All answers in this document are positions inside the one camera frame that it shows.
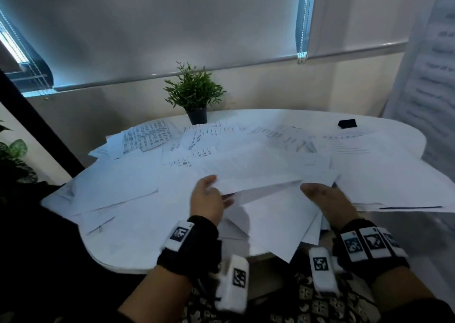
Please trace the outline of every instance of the tabletop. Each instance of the tabletop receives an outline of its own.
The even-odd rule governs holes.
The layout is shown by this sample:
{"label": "tabletop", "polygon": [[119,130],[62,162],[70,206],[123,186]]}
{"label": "tabletop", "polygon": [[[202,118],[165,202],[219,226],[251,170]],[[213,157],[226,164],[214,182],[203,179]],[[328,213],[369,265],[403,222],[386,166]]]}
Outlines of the tabletop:
{"label": "tabletop", "polygon": [[[208,113],[208,123],[225,121],[229,124],[264,125],[283,124],[299,127],[314,132],[330,132],[339,130],[338,121],[355,118],[359,127],[369,127],[383,131],[395,142],[406,148],[416,157],[422,157],[425,149],[425,136],[417,129],[399,121],[390,119],[351,115],[334,112],[307,111],[307,110],[227,110]],[[180,131],[191,123],[187,115],[167,117]],[[117,273],[145,274],[156,265],[159,250],[147,249],[146,238],[150,235],[144,229],[138,228],[134,222],[124,236],[129,243],[119,246],[114,242],[118,239],[116,224],[121,221],[111,220],[102,226],[99,232],[91,234],[81,233],[84,245],[93,259],[106,269]],[[269,257],[267,250],[253,241],[225,239],[223,241],[223,257],[236,254],[243,257],[263,259]]]}

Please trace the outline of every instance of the black binder clip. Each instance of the black binder clip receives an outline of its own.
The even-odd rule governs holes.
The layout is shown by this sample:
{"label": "black binder clip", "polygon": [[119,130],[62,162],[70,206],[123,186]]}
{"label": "black binder clip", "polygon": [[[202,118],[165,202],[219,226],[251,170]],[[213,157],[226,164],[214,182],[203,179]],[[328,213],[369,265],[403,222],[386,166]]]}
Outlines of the black binder clip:
{"label": "black binder clip", "polygon": [[355,128],[357,126],[357,124],[355,123],[355,119],[351,119],[351,120],[343,120],[343,121],[338,122],[338,126],[341,129],[346,129],[346,128]]}

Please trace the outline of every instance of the person's left arm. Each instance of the person's left arm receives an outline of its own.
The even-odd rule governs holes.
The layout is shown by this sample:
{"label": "person's left arm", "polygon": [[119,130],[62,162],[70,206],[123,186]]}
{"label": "person's left arm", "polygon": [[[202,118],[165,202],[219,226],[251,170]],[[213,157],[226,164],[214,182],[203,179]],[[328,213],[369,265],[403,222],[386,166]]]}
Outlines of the person's left arm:
{"label": "person's left arm", "polygon": [[[233,199],[223,199],[217,189],[210,187],[215,180],[216,176],[212,175],[197,182],[191,195],[190,216],[204,217],[216,227]],[[157,265],[118,311],[135,323],[176,322],[182,315],[191,288],[187,276],[174,274]]]}

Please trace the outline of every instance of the person's right arm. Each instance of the person's right arm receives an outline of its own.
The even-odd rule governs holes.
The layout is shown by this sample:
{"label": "person's right arm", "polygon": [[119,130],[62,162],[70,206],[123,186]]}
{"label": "person's right arm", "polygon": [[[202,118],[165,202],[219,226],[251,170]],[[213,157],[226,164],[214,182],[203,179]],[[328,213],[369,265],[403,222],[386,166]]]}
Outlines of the person's right arm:
{"label": "person's right arm", "polygon": [[[338,188],[305,183],[300,189],[321,209],[327,221],[337,231],[341,231],[348,223],[360,218],[356,208]],[[433,293],[406,267],[390,269],[379,275],[373,281],[371,291],[382,314],[412,302],[417,303],[422,299],[424,300],[422,305],[432,305],[433,301],[428,299],[435,301]]]}

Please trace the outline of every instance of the black wristband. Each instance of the black wristband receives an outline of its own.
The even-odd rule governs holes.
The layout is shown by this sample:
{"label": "black wristband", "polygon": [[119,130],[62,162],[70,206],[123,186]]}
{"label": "black wristband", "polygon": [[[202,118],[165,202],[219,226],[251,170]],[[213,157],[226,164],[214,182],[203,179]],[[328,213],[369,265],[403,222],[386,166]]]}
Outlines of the black wristband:
{"label": "black wristband", "polygon": [[392,235],[365,219],[353,220],[336,233],[333,255],[343,269],[365,280],[368,286],[388,270],[409,268],[406,253]]}
{"label": "black wristband", "polygon": [[207,275],[217,273],[221,262],[221,241],[218,228],[207,218],[192,216],[194,223],[179,251],[163,249],[156,264],[168,271],[185,275],[191,282]]}

